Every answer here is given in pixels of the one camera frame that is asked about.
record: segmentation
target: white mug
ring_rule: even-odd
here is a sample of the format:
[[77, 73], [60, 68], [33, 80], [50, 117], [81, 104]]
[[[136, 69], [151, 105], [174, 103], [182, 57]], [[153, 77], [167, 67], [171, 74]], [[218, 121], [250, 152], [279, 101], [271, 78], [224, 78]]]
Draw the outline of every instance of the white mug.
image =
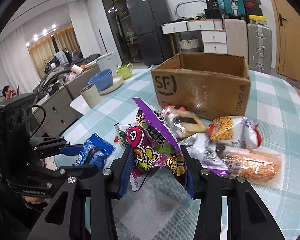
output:
[[95, 84], [86, 86], [80, 93], [91, 109], [101, 102], [101, 98]]

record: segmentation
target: floor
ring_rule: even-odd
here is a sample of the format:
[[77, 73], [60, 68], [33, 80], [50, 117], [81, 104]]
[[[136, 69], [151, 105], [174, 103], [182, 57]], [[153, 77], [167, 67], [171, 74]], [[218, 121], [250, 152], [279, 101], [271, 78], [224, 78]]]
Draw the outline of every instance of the floor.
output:
[[271, 75], [271, 76], [278, 77], [278, 78], [281, 78], [281, 79], [287, 81], [290, 85], [293, 86], [293, 88], [297, 91], [297, 94], [298, 94], [299, 97], [300, 97], [300, 82], [299, 82], [299, 81], [296, 81], [296, 80], [293, 80], [293, 79], [290, 79], [290, 78], [288, 78], [288, 77], [286, 77], [286, 76], [277, 74], [275, 71], [276, 71], [275, 68], [271, 68], [271, 70], [270, 70], [270, 75]]

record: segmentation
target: cable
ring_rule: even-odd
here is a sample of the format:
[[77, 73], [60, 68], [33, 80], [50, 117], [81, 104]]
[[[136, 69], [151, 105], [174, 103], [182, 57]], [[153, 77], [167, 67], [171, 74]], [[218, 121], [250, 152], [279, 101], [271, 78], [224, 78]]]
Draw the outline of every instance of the cable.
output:
[[39, 105], [33, 105], [32, 107], [38, 107], [38, 108], [41, 108], [43, 110], [43, 118], [42, 118], [42, 121], [41, 123], [39, 124], [39, 126], [34, 130], [34, 132], [30, 135], [30, 138], [39, 130], [39, 128], [42, 126], [44, 120], [46, 119], [46, 110], [42, 107], [42, 106], [39, 106]]

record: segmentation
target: refrigerator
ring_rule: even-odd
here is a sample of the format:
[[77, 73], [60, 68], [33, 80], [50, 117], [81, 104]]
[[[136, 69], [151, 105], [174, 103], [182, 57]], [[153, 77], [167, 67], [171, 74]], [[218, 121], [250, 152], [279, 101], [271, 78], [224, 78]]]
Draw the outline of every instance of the refrigerator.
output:
[[144, 64], [161, 64], [171, 58], [170, 38], [161, 29], [163, 24], [170, 22], [166, 1], [130, 0], [127, 7]]

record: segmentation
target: door handle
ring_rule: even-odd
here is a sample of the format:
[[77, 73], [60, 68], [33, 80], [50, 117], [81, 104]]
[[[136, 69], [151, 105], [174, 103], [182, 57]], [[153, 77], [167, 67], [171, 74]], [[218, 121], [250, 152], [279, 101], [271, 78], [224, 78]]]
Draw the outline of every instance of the door handle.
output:
[[287, 19], [285, 19], [285, 18], [282, 18], [282, 15], [281, 15], [281, 13], [279, 13], [279, 22], [280, 22], [280, 26], [281, 26], [281, 27], [283, 26], [283, 23], [282, 23], [282, 21], [287, 21]]

